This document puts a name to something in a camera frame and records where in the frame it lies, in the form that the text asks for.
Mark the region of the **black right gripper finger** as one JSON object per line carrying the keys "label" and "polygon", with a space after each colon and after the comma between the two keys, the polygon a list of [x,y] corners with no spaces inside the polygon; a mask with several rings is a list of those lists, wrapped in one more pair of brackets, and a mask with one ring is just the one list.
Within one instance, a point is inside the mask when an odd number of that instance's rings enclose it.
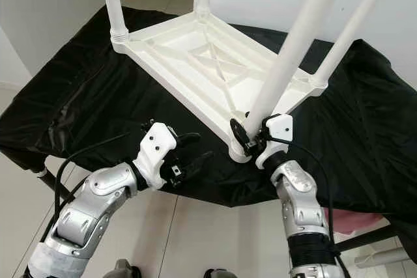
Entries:
{"label": "black right gripper finger", "polygon": [[240,122],[236,119],[230,120],[230,128],[233,134],[233,137],[241,146],[242,149],[251,149],[252,148],[252,140],[250,136],[246,133],[245,128],[242,126]]}

